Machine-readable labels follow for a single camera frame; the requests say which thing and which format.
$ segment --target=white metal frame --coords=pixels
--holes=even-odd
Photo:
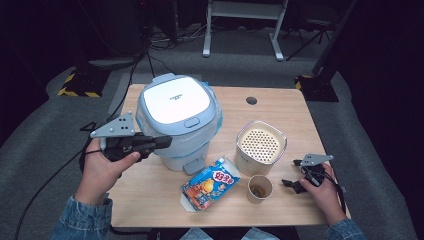
[[[273,33],[269,33],[275,57],[278,61],[283,61],[284,57],[277,42],[281,23],[287,6],[287,0],[282,4],[259,4],[259,3],[241,3],[241,2],[221,2],[209,0],[207,9],[207,26],[205,43],[203,45],[203,56],[209,57],[211,54],[211,24],[212,16],[220,17],[238,17],[238,18],[257,18],[277,20]]]

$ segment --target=finger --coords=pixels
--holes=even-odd
[[[315,186],[313,186],[308,180],[306,180],[306,179],[304,179],[304,178],[302,178],[302,179],[300,179],[299,180],[299,182],[300,182],[300,185],[302,185],[302,187],[304,187],[305,189],[306,189],[306,191],[310,191],[310,190],[312,190],[312,189],[314,189],[314,188],[316,188]]]
[[[130,155],[124,157],[123,159],[114,162],[115,170],[119,173],[124,172],[129,167],[131,167],[134,163],[137,162],[137,160],[140,158],[139,152],[133,152]]]
[[[326,173],[328,173],[332,178],[334,178],[334,170],[330,165],[323,163],[322,167],[324,168]]]
[[[93,138],[87,147],[86,152],[95,151],[100,149],[100,138]]]

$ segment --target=person's left hand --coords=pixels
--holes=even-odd
[[[86,152],[100,149],[100,139],[94,138]],[[104,194],[109,191],[119,176],[140,158],[133,152],[125,158],[111,162],[103,153],[86,154],[82,180],[75,194],[75,200],[89,205],[103,205]]]

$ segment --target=person's hand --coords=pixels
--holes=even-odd
[[[325,163],[322,166],[325,172],[335,179],[333,169]],[[328,179],[325,178],[319,187],[315,187],[304,178],[300,179],[299,182],[312,195],[315,204],[324,213],[328,225],[331,226],[347,218],[340,207],[336,188]]]
[[[100,149],[100,139],[94,138],[86,152]],[[140,158],[133,152],[125,158],[111,162],[103,153],[86,154],[82,180],[75,194],[75,200],[89,205],[103,205],[104,194],[115,185],[119,176]]]

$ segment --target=wooden table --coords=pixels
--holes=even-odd
[[[135,116],[137,99],[144,85],[130,86],[122,112]],[[186,212],[180,205],[181,185],[192,176],[169,170],[151,154],[123,173],[110,190],[114,227],[218,227],[325,224],[325,218],[309,193],[296,194],[281,179],[297,181],[303,175],[293,165],[306,153],[325,154],[306,102],[296,89],[212,87],[224,113],[219,133],[209,144],[206,164],[226,156],[233,160],[236,137],[251,120],[261,120],[282,131],[287,149],[268,177],[271,197],[261,204],[246,198],[248,177],[240,181],[205,212]],[[255,97],[249,105],[247,97]]]

